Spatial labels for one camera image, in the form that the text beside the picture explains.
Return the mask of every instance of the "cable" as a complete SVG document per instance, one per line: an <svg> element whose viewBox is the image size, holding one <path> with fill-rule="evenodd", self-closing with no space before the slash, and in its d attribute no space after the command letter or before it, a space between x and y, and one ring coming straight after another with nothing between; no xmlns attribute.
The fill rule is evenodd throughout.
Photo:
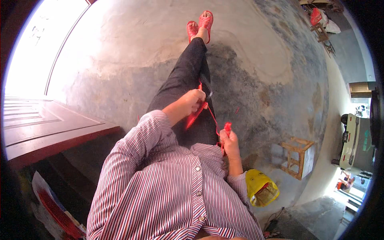
<svg viewBox="0 0 384 240"><path fill-rule="evenodd" d="M272 219L271 221L273 221L273 220L275 220L275 219L277 219L277 218L279 218L280 217L280 215L281 215L281 213L283 212L283 210L285 209L285 207L281 207L281 210L280 210L280 212L279 212L279 214L277 214L277 213L272 213L270 216L269 216L269 218L268 218L268 220L267 220L267 222L265 223L265 225L264 225L264 230L263 231L265 231L266 230L266 228L267 228L267 225L268 225L268 223L270 222L269 221L269 219L273 216L273 215L275 215L275 218L274 219Z"/></svg>

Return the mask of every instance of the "red yarn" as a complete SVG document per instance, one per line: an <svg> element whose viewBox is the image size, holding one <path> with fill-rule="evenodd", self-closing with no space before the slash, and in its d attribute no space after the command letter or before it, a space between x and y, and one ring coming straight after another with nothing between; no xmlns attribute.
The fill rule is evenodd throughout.
<svg viewBox="0 0 384 240"><path fill-rule="evenodd" d="M199 82L200 82L199 89L202 90L203 87L202 87L201 81L199 81ZM197 110L197 112L192 113L191 115L188 116L187 121L186 121L187 124L186 124L186 126L185 126L185 129L187 130L187 129L194 123L194 121L197 119L197 117L199 116L199 114L201 113L201 111L205 108L205 106L208 107L208 110L209 110L209 112L211 113L211 115L212 115L212 117L213 117L213 119L214 119L214 121L215 121L215 124L216 124L216 134L217 134L218 137L220 138L220 134L219 134L219 132L217 131L217 129L218 129L217 121L216 121L215 116L214 116L214 114L212 113L211 109L209 108L209 105L208 105L207 102L203 102L202 105L200 106L200 108ZM224 129L225 129L225 131L226 131L228 137L229 137L229 134L231 133L231 125L232 125L231 122L226 122L225 125L224 125ZM225 152L224 152L224 144L221 144L221 154L222 154L223 156L225 156Z"/></svg>
<svg viewBox="0 0 384 240"><path fill-rule="evenodd" d="M228 137L229 137L229 134L231 133L231 126L232 126L231 122L226 122L224 125L224 129L227 132Z"/></svg>

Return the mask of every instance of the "foot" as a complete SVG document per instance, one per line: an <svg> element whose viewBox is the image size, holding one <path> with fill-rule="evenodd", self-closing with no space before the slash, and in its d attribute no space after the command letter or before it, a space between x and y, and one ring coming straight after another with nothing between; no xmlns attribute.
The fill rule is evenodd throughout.
<svg viewBox="0 0 384 240"><path fill-rule="evenodd" d="M212 14L208 11L204 11L201 15L200 15L200 18L209 18L209 17L212 17ZM191 41L193 38L195 37L199 37L199 38L202 38L202 40L204 41L204 43L208 43L209 42L209 34L208 34L208 30L205 28L205 27L199 27L199 31L197 32L197 34L193 37L191 37Z"/></svg>
<svg viewBox="0 0 384 240"><path fill-rule="evenodd" d="M194 21L190 21L188 24L187 24L187 33L188 35L190 36L189 38L189 42L192 41L192 39L194 39L198 33L198 25L196 22Z"/></svg>

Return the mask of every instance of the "small table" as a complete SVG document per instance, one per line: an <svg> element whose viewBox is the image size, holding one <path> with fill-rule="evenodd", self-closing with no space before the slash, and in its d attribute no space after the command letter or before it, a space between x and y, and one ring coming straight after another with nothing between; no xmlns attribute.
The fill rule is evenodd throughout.
<svg viewBox="0 0 384 240"><path fill-rule="evenodd" d="M319 40L317 40L317 42L320 43L320 42L329 40L328 34L323 28L323 26L321 25L321 23L316 23L315 25L313 25L311 27L311 31L316 31L317 35L319 36Z"/></svg>
<svg viewBox="0 0 384 240"><path fill-rule="evenodd" d="M303 170L305 168L304 176L312 171L314 154L306 154L305 152L314 144L313 141L307 141L298 137L291 137L291 141L296 142L297 146L282 142L281 146L288 150L287 166L281 165L281 169L291 175L292 177L301 180L303 176ZM292 152L299 154L298 161L291 157Z"/></svg>

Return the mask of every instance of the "woman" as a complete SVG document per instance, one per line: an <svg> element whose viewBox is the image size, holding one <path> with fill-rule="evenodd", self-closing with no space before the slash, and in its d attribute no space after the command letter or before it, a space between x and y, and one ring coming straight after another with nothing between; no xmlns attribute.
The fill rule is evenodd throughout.
<svg viewBox="0 0 384 240"><path fill-rule="evenodd" d="M248 209L247 186L237 136L224 130L220 140L212 110L203 110L185 131L210 82L205 45L213 14L190 21L190 44L138 125L106 158L87 222L87 239L264 239Z"/></svg>
<svg viewBox="0 0 384 240"><path fill-rule="evenodd" d="M339 182L337 184L337 189L341 189L343 191L347 191L353 186L355 182L355 178L351 178L351 174L345 171L341 171L342 174L345 175L344 179L339 178Z"/></svg>

